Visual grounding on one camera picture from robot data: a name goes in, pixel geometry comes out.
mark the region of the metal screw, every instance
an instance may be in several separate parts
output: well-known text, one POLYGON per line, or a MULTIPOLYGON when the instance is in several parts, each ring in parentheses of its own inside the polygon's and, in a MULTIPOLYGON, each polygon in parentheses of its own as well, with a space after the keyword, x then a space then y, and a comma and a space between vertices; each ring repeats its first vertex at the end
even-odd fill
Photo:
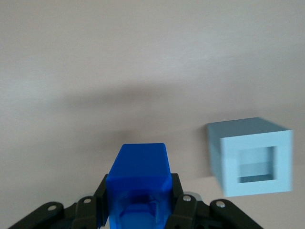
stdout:
POLYGON ((220 208, 224 208, 225 204, 222 201, 219 200, 219 201, 216 202, 216 206, 218 206, 220 208))
POLYGON ((90 198, 87 198, 84 200, 84 204, 89 204, 91 202, 91 199, 90 198))
POLYGON ((48 211, 53 211, 56 208, 57 208, 56 205, 51 205, 51 206, 48 207, 48 211))
POLYGON ((192 198, 190 196, 188 196, 188 195, 185 195, 183 197, 183 200, 186 201, 186 202, 190 202, 192 200, 192 198))

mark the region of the white surface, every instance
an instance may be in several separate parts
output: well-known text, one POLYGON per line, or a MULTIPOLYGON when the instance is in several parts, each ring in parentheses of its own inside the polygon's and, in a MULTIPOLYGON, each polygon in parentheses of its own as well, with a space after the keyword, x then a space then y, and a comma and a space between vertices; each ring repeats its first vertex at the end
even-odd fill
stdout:
POLYGON ((304 228, 304 28, 303 0, 0 1, 0 228, 93 193, 123 143, 221 198, 203 125, 255 116, 295 130, 294 190, 229 199, 304 228))

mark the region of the black bracket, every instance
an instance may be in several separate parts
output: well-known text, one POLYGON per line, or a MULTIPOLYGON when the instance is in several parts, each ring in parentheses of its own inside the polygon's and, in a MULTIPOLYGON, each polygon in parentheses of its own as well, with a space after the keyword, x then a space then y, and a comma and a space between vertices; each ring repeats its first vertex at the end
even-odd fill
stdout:
MULTIPOLYGON (((109 216, 106 177, 93 196, 81 198, 68 208, 58 202, 46 203, 9 229, 97 229, 109 216)), ((210 206, 185 195, 178 174, 173 178, 173 214, 165 229, 262 229, 255 221, 226 199, 210 206)))

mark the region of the hollow cube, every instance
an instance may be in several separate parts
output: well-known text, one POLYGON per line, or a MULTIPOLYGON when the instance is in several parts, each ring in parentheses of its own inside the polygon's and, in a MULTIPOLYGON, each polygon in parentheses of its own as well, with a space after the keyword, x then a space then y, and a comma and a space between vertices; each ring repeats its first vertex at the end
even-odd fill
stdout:
POLYGON ((211 169, 225 196, 292 189, 292 130, 259 117, 207 128, 211 169))

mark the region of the cube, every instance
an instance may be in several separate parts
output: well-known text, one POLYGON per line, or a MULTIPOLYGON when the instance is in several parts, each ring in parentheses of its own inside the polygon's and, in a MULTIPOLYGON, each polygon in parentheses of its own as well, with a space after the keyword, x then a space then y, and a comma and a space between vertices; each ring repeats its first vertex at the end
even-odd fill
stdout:
POLYGON ((173 189, 165 144, 124 144, 106 187, 111 229, 163 229, 173 189))
POLYGON ((292 130, 259 117, 207 128, 212 173, 226 197, 292 190, 292 130))

